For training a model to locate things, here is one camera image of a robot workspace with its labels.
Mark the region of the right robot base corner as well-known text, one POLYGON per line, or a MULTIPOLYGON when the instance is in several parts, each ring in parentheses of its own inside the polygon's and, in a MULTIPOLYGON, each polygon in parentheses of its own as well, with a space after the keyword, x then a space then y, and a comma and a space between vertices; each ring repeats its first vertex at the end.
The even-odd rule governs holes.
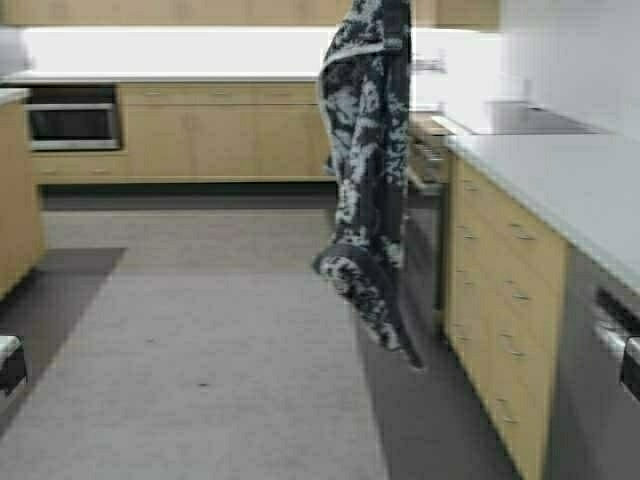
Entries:
POLYGON ((626 390, 639 400, 639 337, 627 339, 621 363, 620 382, 626 390))

